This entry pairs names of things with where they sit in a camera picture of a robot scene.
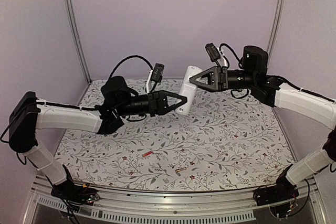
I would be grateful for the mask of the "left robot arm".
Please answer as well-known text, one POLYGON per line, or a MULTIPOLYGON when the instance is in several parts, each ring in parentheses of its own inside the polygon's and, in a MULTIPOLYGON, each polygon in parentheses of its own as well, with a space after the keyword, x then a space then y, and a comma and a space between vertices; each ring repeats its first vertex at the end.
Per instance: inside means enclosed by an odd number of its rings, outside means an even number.
POLYGON ((67 200, 78 195, 66 169, 36 139, 36 130, 72 129, 109 135, 124 125, 123 117, 165 115, 187 103, 185 96, 160 90, 140 95, 127 86, 124 77, 115 76, 101 88, 104 101, 93 108, 48 102, 25 93, 9 117, 8 144, 45 174, 67 200))

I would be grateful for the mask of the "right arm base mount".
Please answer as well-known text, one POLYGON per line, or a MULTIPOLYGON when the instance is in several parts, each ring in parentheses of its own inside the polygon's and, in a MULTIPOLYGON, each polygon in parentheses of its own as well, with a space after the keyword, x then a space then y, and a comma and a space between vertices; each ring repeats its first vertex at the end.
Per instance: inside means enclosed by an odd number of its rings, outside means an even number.
POLYGON ((287 180, 276 181, 273 186, 260 186, 253 192, 257 206, 263 206, 289 200, 299 196, 296 186, 287 180))

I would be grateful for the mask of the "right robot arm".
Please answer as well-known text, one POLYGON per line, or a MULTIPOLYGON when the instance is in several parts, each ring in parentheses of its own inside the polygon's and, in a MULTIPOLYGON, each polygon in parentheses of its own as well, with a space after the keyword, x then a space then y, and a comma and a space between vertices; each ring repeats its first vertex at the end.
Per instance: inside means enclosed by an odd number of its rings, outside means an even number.
POLYGON ((215 45, 207 44, 205 50, 216 66, 191 76, 190 83, 208 92, 247 89, 264 105, 294 111, 331 130, 322 147, 288 166, 277 178, 271 190, 276 201, 284 200, 296 184, 335 162, 335 100, 300 88, 284 77, 268 75, 268 53, 257 46, 243 48, 238 70, 218 62, 221 53, 215 45))

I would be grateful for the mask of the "white remote control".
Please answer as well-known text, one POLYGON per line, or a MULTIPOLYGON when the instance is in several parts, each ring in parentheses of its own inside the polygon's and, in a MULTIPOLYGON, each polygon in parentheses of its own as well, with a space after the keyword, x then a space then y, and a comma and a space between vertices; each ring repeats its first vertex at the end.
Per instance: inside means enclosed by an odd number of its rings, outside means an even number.
POLYGON ((190 78, 199 74, 200 72, 202 72, 201 68, 196 66, 188 66, 179 91, 179 95, 187 97, 187 102, 175 109, 177 114, 182 116, 187 116, 189 114, 197 91, 197 86, 190 83, 190 78))

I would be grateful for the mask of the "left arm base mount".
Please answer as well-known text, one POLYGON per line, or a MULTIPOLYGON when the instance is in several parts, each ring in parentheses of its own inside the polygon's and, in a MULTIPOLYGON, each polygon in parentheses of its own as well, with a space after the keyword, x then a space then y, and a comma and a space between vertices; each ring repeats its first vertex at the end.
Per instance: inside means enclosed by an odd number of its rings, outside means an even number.
POLYGON ((89 183, 75 185, 66 180, 59 185, 53 185, 51 195, 75 205, 93 205, 100 199, 98 191, 90 187, 89 183))

